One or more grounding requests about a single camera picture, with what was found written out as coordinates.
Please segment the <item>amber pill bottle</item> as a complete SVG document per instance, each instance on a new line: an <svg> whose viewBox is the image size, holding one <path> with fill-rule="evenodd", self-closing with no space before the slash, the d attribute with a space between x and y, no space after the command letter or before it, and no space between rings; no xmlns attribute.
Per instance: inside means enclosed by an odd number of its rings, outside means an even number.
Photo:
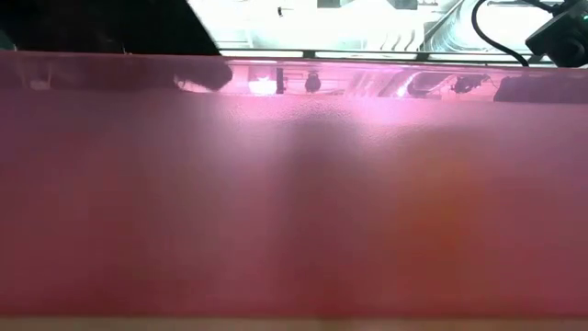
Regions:
<svg viewBox="0 0 588 331"><path fill-rule="evenodd" d="M399 289L413 309L453 308L467 286L469 220L480 204L475 138L434 131L403 149L399 185Z"/></svg>

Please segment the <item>pink translucent plastic basket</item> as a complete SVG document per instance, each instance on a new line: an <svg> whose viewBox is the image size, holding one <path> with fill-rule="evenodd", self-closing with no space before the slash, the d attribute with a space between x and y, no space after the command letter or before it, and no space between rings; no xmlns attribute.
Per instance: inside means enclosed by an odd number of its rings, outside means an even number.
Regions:
<svg viewBox="0 0 588 331"><path fill-rule="evenodd" d="M588 70L0 51L0 314L588 317ZM476 139L463 298L399 289L403 149Z"/></svg>

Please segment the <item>black horizontal window rail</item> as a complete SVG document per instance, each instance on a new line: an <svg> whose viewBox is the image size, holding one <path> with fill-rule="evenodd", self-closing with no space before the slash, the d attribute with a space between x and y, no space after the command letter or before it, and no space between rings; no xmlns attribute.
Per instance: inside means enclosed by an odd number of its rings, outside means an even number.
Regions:
<svg viewBox="0 0 588 331"><path fill-rule="evenodd" d="M220 54L230 57L274 57L303 59L358 59L400 62L436 63L516 63L507 54L487 52L423 52L423 51L325 51L280 49L223 49Z"/></svg>

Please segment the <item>silver ribbed duct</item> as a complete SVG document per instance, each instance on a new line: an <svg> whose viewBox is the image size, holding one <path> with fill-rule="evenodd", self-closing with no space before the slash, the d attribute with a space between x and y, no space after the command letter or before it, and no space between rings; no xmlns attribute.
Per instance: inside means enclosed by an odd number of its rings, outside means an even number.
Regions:
<svg viewBox="0 0 588 331"><path fill-rule="evenodd" d="M436 22L426 23L419 50L425 52L478 51L479 37L471 26L476 0L448 0L450 8Z"/></svg>

